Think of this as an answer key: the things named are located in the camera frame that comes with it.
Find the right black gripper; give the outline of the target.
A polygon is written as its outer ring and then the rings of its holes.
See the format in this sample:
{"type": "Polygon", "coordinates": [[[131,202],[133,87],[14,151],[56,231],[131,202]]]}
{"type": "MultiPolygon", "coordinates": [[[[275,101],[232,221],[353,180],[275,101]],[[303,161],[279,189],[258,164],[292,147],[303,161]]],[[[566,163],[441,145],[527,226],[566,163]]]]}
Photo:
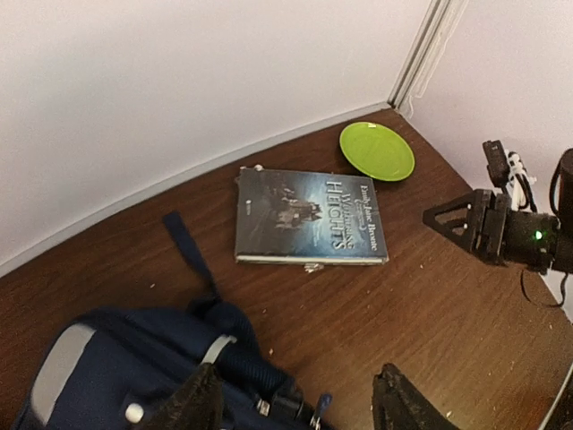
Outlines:
{"type": "Polygon", "coordinates": [[[546,273],[555,259],[557,217],[514,211],[506,194],[477,189],[423,212],[423,223],[483,262],[546,273]]]}

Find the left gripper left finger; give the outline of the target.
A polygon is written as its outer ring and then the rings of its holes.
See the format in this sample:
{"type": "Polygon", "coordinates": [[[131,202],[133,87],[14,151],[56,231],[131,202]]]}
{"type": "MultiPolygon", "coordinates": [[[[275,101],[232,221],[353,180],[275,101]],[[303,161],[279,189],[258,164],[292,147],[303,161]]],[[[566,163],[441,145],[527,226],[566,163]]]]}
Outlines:
{"type": "Polygon", "coordinates": [[[191,377],[147,421],[148,429],[209,430],[222,423],[222,381],[213,364],[200,364],[191,377]]]}

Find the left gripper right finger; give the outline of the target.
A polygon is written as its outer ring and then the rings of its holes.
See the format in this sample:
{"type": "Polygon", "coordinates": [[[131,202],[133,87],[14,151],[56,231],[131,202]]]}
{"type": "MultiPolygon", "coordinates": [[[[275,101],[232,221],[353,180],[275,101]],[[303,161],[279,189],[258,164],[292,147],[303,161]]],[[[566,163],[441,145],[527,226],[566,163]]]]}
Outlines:
{"type": "Polygon", "coordinates": [[[458,430],[392,363],[372,381],[375,430],[458,430]]]}

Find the navy blue backpack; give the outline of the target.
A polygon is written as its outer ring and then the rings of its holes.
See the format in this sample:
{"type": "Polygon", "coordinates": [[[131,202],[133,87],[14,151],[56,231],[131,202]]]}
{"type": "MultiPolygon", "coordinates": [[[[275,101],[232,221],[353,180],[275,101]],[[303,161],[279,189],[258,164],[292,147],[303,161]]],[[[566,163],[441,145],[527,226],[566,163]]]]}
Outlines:
{"type": "Polygon", "coordinates": [[[99,308],[52,343],[16,429],[140,429],[204,362],[222,380],[224,429],[325,429],[332,398],[305,401],[294,378],[261,353],[249,318],[223,300],[181,215],[164,226],[210,292],[186,309],[99,308]]]}

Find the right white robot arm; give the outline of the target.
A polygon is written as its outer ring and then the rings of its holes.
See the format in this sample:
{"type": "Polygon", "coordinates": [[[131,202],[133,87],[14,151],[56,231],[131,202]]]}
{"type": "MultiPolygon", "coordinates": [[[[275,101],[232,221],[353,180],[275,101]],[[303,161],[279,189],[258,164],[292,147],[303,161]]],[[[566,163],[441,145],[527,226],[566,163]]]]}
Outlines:
{"type": "Polygon", "coordinates": [[[514,211],[504,193],[475,189],[423,213],[423,223],[491,265],[520,263],[532,271],[572,272],[572,150],[550,183],[552,212],[514,211]]]}

